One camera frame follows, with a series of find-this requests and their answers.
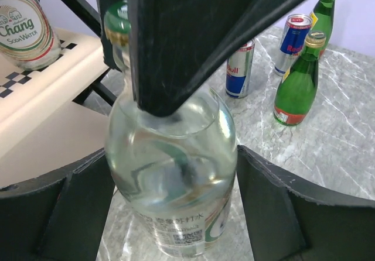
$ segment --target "red bull logo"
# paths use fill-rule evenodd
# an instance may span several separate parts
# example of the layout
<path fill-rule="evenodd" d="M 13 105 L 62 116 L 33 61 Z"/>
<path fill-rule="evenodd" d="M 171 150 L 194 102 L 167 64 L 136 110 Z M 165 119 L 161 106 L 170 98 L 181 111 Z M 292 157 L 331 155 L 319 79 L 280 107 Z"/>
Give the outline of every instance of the red bull logo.
<path fill-rule="evenodd" d="M 238 68 L 237 67 L 233 67 L 231 68 L 229 63 L 227 64 L 227 71 L 231 74 L 238 74 Z"/>
<path fill-rule="evenodd" d="M 302 50 L 302 48 L 303 48 L 303 45 L 300 46 L 300 47 L 293 47 L 293 46 L 289 45 L 287 47 L 287 50 L 290 51 L 290 52 L 293 52 L 293 53 L 299 53 Z"/>

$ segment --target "bottle label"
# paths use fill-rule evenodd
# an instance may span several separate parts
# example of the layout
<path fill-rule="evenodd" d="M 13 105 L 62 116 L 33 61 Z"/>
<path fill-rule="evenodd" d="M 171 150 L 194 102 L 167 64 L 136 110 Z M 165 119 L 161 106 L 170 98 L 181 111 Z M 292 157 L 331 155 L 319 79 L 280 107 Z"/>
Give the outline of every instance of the bottle label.
<path fill-rule="evenodd" d="M 302 122 L 303 119 L 306 117 L 306 114 L 305 115 L 289 114 L 289 113 L 277 108 L 276 106 L 275 106 L 274 113 L 275 113 L 276 118 L 279 121 L 281 121 L 281 122 L 283 122 L 287 125 L 297 125 L 300 122 Z"/>
<path fill-rule="evenodd" d="M 177 218 L 144 215 L 138 211 L 135 215 L 164 252 L 174 257 L 195 257 L 215 243 L 224 232 L 230 212 L 233 183 L 234 179 L 223 198 L 213 202 L 213 208 L 205 206 L 201 211 L 186 211 Z"/>
<path fill-rule="evenodd" d="M 289 68 L 289 69 L 285 72 L 285 74 L 282 76 L 281 83 L 283 83 L 283 82 L 287 79 L 287 77 L 289 76 L 290 73 L 291 73 L 291 69 Z"/>
<path fill-rule="evenodd" d="M 323 56 L 325 50 L 326 50 L 326 49 L 322 49 L 322 50 L 321 50 L 321 52 L 319 53 L 319 58 L 321 58 L 321 57 Z"/>
<path fill-rule="evenodd" d="M 46 55 L 52 29 L 35 0 L 0 0 L 0 50 L 19 61 Z"/>
<path fill-rule="evenodd" d="M 316 17 L 314 11 L 310 13 L 310 17 L 312 19 L 312 26 L 311 26 L 311 29 L 312 29 L 312 28 L 314 28 L 315 24 L 317 23 L 318 17 Z"/>

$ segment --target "black and white checkered pattern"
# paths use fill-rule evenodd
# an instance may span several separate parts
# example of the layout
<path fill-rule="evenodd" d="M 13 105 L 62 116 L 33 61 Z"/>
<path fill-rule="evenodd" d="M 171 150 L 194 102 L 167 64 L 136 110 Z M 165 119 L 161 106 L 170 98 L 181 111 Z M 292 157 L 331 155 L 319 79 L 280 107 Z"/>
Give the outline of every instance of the black and white checkered pattern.
<path fill-rule="evenodd" d="M 76 46 L 77 45 L 75 43 L 69 43 L 67 46 L 62 47 L 62 48 L 72 50 Z M 38 70 L 35 70 L 35 71 L 42 72 L 46 68 L 48 68 L 48 66 L 44 67 L 44 68 L 41 68 L 41 69 L 38 69 Z M 0 84 L 0 98 L 5 98 L 9 94 L 11 94 L 13 92 L 12 86 L 14 84 L 26 84 L 29 80 L 32 79 L 32 77 L 30 77 L 29 74 L 32 73 L 32 72 L 35 72 L 35 71 L 23 71 L 21 73 L 13 72 L 13 73 L 7 75 L 5 78 L 8 81 L 5 82 L 4 84 Z"/>

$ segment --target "can lid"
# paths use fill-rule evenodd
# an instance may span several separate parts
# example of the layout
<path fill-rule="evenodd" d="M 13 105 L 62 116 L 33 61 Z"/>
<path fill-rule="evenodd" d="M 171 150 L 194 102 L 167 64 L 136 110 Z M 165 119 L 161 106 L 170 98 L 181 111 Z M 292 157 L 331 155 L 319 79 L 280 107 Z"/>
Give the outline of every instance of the can lid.
<path fill-rule="evenodd" d="M 287 26 L 296 29 L 309 29 L 312 25 L 312 19 L 306 14 L 292 14 L 288 16 Z"/>
<path fill-rule="evenodd" d="M 306 46 L 313 49 L 318 49 L 324 46 L 326 42 L 326 34 L 322 31 L 310 31 L 306 36 L 305 43 Z"/>
<path fill-rule="evenodd" d="M 244 44 L 243 46 L 241 46 L 241 47 L 240 47 L 240 50 L 241 50 L 241 49 L 249 49 L 249 48 L 252 48 L 254 45 L 255 45 L 255 40 L 252 39 L 252 40 L 248 41 L 246 44 Z"/>
<path fill-rule="evenodd" d="M 126 46 L 131 26 L 128 19 L 128 2 L 123 0 L 112 5 L 104 15 L 105 36 L 112 44 Z"/>

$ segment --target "green bottle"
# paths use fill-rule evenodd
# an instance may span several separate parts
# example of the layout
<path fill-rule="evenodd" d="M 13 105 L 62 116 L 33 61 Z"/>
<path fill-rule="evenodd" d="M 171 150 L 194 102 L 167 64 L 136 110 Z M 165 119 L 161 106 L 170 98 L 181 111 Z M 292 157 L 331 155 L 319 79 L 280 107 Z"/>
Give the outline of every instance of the green bottle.
<path fill-rule="evenodd" d="M 104 15 L 104 31 L 107 39 L 112 43 L 113 59 L 116 66 L 127 73 L 125 78 L 130 78 L 129 59 L 129 34 L 131 31 L 128 19 L 127 0 L 119 1 L 112 5 Z"/>
<path fill-rule="evenodd" d="M 319 53 L 326 35 L 310 31 L 298 60 L 284 74 L 276 92 L 274 116 L 283 125 L 297 125 L 310 111 L 318 89 Z"/>
<path fill-rule="evenodd" d="M 311 12 L 312 31 L 320 30 L 326 34 L 326 43 L 324 44 L 319 57 L 326 50 L 330 36 L 333 30 L 333 18 L 335 14 L 335 0 L 319 0 Z"/>

